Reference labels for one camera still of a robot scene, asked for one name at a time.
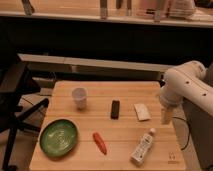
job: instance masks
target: chair armrest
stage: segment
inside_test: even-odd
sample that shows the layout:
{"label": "chair armrest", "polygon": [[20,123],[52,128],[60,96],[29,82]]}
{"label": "chair armrest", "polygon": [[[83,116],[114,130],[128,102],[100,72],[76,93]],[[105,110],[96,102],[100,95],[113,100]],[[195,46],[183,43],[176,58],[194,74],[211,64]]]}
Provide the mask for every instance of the chair armrest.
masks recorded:
{"label": "chair armrest", "polygon": [[0,93],[15,92],[22,81],[26,68],[26,62],[18,62],[11,65],[3,75],[3,80],[0,83]]}

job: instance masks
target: bottle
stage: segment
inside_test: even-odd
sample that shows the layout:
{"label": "bottle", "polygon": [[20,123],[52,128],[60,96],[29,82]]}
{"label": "bottle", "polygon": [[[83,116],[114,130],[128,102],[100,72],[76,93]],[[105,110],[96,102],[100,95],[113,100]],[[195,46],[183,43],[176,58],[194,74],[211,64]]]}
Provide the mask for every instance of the bottle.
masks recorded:
{"label": "bottle", "polygon": [[136,165],[141,165],[146,157],[148,150],[151,148],[156,130],[151,128],[148,133],[145,133],[141,138],[140,143],[135,148],[131,155],[131,160]]}

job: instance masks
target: wooden table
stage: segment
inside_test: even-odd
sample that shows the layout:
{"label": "wooden table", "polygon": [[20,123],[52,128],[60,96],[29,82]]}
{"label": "wooden table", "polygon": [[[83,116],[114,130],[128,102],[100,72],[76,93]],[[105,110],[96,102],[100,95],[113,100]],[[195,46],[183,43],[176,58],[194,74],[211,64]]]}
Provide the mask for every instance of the wooden table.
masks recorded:
{"label": "wooden table", "polygon": [[[87,109],[78,111],[71,98],[75,87],[85,87]],[[42,129],[56,119],[73,121],[79,131],[79,142],[73,151],[57,160],[50,160],[39,142],[30,164],[31,171],[63,170],[146,170],[184,171],[185,162],[172,124],[161,124],[157,82],[57,82],[50,100]],[[110,119],[112,100],[120,100],[118,120]],[[139,122],[133,104],[145,103],[150,121]],[[141,167],[130,162],[130,155],[141,136],[156,128],[153,147]],[[101,153],[92,134],[99,132],[108,153]]]}

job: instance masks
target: shelf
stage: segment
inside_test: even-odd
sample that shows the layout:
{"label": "shelf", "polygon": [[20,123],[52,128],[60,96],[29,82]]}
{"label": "shelf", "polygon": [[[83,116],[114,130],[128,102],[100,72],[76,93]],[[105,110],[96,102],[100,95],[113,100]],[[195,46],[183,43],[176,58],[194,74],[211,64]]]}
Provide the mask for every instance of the shelf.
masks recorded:
{"label": "shelf", "polygon": [[35,13],[26,16],[21,0],[2,0],[0,2],[0,15],[17,17],[35,17],[63,20],[82,20],[97,22],[132,23],[148,25],[165,25],[180,27],[204,27],[213,28],[213,10],[196,8],[196,13],[190,19],[175,19],[162,17],[160,22],[155,22],[153,15],[140,11],[140,0],[132,0],[132,15],[127,16],[126,0],[120,9],[116,9],[115,0],[108,0],[108,17],[100,18],[99,0],[31,0]]}

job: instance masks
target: black cable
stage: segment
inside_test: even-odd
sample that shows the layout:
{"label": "black cable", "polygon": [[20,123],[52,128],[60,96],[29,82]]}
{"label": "black cable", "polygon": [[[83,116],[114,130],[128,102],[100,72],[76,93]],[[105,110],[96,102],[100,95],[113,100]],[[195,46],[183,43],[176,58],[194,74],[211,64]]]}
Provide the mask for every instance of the black cable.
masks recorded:
{"label": "black cable", "polygon": [[[28,102],[29,104],[31,104],[32,106],[34,106],[34,104],[32,102],[30,102],[29,100],[25,99],[24,97],[21,98],[22,100]],[[37,111],[42,114],[43,116],[45,116],[45,114],[40,110],[40,109],[37,109]]]}
{"label": "black cable", "polygon": [[180,117],[173,117],[174,119],[179,119],[179,120],[181,120],[181,121],[183,121],[183,122],[185,122],[186,123],[186,125],[187,125],[187,127],[188,127],[188,136],[187,136],[187,142],[186,142],[186,144],[181,148],[181,150],[185,150],[187,147],[188,147],[188,145],[189,145],[189,139],[190,139],[190,129],[189,129],[189,123],[185,120],[185,119],[183,119],[183,118],[180,118]]}

